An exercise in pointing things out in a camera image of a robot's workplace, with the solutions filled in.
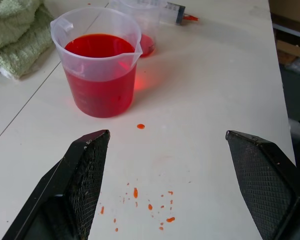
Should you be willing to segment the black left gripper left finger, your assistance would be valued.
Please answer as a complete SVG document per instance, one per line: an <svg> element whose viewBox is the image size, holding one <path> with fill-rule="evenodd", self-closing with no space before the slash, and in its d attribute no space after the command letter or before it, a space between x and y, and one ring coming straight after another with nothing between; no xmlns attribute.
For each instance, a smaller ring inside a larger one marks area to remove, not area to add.
<svg viewBox="0 0 300 240"><path fill-rule="evenodd" d="M88 240L110 140L107 129L73 141L38 182L2 240Z"/></svg>

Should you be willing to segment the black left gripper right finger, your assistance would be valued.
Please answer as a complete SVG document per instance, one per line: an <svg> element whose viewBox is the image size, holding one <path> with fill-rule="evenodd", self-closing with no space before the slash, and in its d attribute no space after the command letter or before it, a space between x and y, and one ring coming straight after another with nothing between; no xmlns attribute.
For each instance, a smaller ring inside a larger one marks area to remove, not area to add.
<svg viewBox="0 0 300 240"><path fill-rule="evenodd" d="M262 240L300 240L300 170L273 142L234 130L225 139Z"/></svg>

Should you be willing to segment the plastic beaker with red liquid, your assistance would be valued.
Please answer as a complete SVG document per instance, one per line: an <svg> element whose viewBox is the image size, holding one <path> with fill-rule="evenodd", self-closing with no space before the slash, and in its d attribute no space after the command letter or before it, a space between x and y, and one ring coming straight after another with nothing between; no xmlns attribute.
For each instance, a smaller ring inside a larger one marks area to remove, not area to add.
<svg viewBox="0 0 300 240"><path fill-rule="evenodd" d="M50 24L74 102L85 114L111 118L131 105L141 30L129 15L88 6L64 13Z"/></svg>

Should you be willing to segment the clear plastic beaker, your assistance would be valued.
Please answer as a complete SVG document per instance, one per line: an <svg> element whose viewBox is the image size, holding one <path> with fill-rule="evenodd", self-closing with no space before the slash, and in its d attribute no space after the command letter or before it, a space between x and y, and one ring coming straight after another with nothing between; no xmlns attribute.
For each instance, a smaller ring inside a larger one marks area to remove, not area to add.
<svg viewBox="0 0 300 240"><path fill-rule="evenodd" d="M156 48L156 38L164 0L109 0L109 7L130 15L141 30L142 58L148 57Z"/></svg>

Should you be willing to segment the clear plastic syringe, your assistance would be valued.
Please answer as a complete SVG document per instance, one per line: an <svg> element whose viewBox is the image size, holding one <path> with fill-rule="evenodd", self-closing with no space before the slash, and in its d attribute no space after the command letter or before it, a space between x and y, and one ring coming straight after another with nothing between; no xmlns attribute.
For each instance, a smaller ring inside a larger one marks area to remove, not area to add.
<svg viewBox="0 0 300 240"><path fill-rule="evenodd" d="M136 0L138 4L150 7L158 7L160 11L160 22L165 24L181 25L183 20L197 22L198 17L186 14L183 5L168 2L166 0Z"/></svg>

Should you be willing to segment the light green towel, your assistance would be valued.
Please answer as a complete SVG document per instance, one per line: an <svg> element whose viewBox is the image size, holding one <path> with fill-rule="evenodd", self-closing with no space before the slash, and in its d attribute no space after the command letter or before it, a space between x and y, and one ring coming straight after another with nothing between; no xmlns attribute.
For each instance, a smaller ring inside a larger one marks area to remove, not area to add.
<svg viewBox="0 0 300 240"><path fill-rule="evenodd" d="M0 0L0 73L19 80L53 43L44 0Z"/></svg>

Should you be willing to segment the brown cardboard box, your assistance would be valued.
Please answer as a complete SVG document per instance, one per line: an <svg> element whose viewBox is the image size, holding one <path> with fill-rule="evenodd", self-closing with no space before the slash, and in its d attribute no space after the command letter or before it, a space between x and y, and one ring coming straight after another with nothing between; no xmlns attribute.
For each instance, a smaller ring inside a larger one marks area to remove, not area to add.
<svg viewBox="0 0 300 240"><path fill-rule="evenodd" d="M268 0L280 64L300 59L300 0Z"/></svg>

